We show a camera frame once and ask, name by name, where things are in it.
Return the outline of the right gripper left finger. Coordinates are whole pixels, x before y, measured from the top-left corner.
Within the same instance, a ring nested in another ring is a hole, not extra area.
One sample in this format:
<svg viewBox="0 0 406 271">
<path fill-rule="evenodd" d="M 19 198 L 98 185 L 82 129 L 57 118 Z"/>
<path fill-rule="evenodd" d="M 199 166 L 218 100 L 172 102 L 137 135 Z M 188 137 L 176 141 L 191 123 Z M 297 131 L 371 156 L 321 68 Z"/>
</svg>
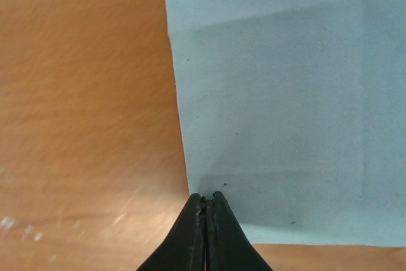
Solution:
<svg viewBox="0 0 406 271">
<path fill-rule="evenodd" d="M 139 270 L 193 271 L 205 269 L 206 202 L 192 194 L 164 241 Z"/>
</svg>

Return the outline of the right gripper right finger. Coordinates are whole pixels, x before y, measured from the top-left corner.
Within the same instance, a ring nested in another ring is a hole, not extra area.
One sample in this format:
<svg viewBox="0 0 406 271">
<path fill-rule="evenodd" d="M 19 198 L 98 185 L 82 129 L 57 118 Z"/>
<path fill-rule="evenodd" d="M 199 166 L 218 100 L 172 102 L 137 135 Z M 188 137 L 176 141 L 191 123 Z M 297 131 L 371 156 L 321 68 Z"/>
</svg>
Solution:
<svg viewBox="0 0 406 271">
<path fill-rule="evenodd" d="M 248 241 L 224 194 L 206 202 L 206 270 L 272 271 Z"/>
</svg>

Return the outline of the light blue cleaning cloth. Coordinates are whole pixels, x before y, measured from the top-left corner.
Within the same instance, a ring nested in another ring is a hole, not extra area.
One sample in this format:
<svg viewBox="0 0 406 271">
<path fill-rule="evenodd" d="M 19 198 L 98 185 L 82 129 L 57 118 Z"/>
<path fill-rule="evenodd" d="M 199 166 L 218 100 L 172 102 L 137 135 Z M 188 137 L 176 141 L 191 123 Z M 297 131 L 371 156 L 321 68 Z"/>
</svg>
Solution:
<svg viewBox="0 0 406 271">
<path fill-rule="evenodd" d="M 405 0 L 165 0 L 193 193 L 248 239 L 405 245 Z"/>
</svg>

